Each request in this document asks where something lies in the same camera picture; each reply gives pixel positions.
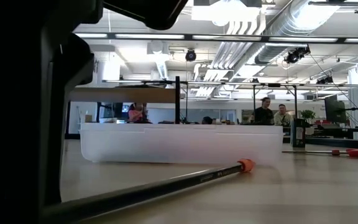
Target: orange eraser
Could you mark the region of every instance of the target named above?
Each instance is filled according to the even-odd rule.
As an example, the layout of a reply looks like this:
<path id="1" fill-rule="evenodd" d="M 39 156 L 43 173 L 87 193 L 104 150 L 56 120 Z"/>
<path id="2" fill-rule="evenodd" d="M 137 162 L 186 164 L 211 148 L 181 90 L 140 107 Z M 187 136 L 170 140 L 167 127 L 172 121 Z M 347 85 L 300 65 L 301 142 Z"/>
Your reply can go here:
<path id="1" fill-rule="evenodd" d="M 238 162 L 242 164 L 243 172 L 250 172 L 255 166 L 255 162 L 250 159 L 240 159 Z"/>
<path id="2" fill-rule="evenodd" d="M 341 155 L 341 152 L 339 152 L 339 149 L 334 149 L 334 150 L 331 151 L 331 155 L 339 156 L 339 155 Z"/>

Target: man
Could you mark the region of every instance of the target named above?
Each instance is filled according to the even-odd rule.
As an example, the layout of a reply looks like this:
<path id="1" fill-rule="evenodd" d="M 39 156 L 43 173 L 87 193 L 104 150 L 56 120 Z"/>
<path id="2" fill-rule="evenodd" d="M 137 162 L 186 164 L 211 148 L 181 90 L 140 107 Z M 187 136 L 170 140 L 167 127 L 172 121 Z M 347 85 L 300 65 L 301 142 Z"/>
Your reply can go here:
<path id="1" fill-rule="evenodd" d="M 252 114 L 251 120 L 257 124 L 272 125 L 273 124 L 273 111 L 269 109 L 270 98 L 265 97 L 262 99 L 262 106 L 255 110 Z"/>
<path id="2" fill-rule="evenodd" d="M 292 116 L 287 113 L 285 105 L 278 106 L 278 112 L 274 115 L 274 125 L 288 127 L 292 121 Z"/>

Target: table surface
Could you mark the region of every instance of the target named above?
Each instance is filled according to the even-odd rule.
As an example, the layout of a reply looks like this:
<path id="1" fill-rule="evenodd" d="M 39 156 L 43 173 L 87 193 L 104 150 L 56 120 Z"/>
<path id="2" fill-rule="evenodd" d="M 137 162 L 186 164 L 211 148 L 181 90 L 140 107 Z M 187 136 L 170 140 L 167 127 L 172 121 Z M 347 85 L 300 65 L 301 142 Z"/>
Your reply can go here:
<path id="1" fill-rule="evenodd" d="M 307 150 L 333 147 L 307 145 Z M 291 150 L 284 144 L 283 150 Z M 216 166 L 92 163 L 80 142 L 65 143 L 61 192 L 74 200 Z M 358 159 L 282 154 L 276 167 L 256 166 L 174 195 L 83 223 L 357 223 Z"/>

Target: person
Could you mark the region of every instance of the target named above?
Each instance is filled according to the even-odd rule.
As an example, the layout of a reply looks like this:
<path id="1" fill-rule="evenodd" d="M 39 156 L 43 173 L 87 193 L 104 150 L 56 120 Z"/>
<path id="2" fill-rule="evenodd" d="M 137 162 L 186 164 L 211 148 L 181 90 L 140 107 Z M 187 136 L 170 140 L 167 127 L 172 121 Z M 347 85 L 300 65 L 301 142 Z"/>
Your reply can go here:
<path id="1" fill-rule="evenodd" d="M 274 125 L 289 127 L 292 121 L 292 116 L 287 113 L 287 108 L 284 104 L 278 106 L 278 112 L 274 115 Z"/>
<path id="2" fill-rule="evenodd" d="M 205 116 L 201 124 L 212 124 L 212 121 L 212 118 L 210 118 L 209 116 Z"/>
<path id="3" fill-rule="evenodd" d="M 128 121 L 142 121 L 143 119 L 143 104 L 142 103 L 133 103 L 129 107 L 128 111 Z"/>
<path id="4" fill-rule="evenodd" d="M 254 123 L 272 125 L 273 124 L 273 111 L 269 109 L 270 98 L 265 97 L 262 99 L 262 106 L 255 110 L 255 114 L 252 113 L 251 120 Z"/>

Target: white plastic container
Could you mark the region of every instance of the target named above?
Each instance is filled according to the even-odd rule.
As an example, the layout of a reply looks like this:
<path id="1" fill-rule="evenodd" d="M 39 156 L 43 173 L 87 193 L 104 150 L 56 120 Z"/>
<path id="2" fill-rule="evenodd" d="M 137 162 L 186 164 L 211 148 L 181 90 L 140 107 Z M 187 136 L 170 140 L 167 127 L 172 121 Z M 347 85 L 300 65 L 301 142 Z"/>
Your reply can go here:
<path id="1" fill-rule="evenodd" d="M 274 165 L 281 126 L 81 124 L 81 151 L 93 162 L 228 164 L 252 159 Z"/>

